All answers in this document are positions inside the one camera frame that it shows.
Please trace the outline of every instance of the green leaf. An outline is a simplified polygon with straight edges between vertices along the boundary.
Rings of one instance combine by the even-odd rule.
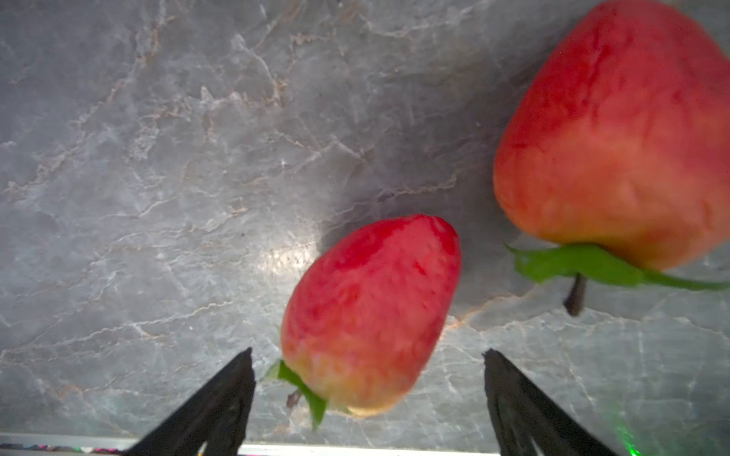
[[[304,398],[307,399],[307,402],[310,405],[310,414],[312,415],[312,429],[317,430],[317,428],[319,428],[319,425],[322,423],[322,420],[324,419],[324,412],[325,410],[327,410],[327,401],[314,394],[312,390],[310,390],[304,384],[301,378],[299,378],[299,375],[289,369],[289,366],[284,363],[284,360],[280,360],[277,364],[272,366],[269,369],[269,372],[276,372],[278,379],[285,380],[299,388],[299,390],[301,391],[301,395],[303,395]]]
[[[730,282],[681,279],[640,269],[596,244],[569,244],[542,250],[517,250],[507,245],[507,249],[515,256],[517,271],[538,283],[555,276],[582,274],[596,282],[620,287],[653,284],[694,291],[730,288]]]

